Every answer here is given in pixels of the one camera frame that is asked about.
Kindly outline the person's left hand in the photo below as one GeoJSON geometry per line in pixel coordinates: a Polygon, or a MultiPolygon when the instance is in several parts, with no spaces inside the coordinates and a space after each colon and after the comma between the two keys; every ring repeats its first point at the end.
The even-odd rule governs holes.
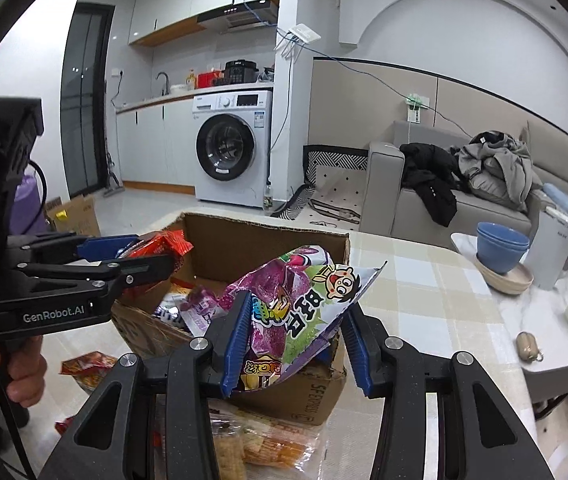
{"type": "Polygon", "coordinates": [[[47,362],[41,353],[42,344],[42,336],[28,338],[20,349],[10,355],[7,365],[10,382],[6,393],[22,408],[37,404],[44,394],[47,362]]]}

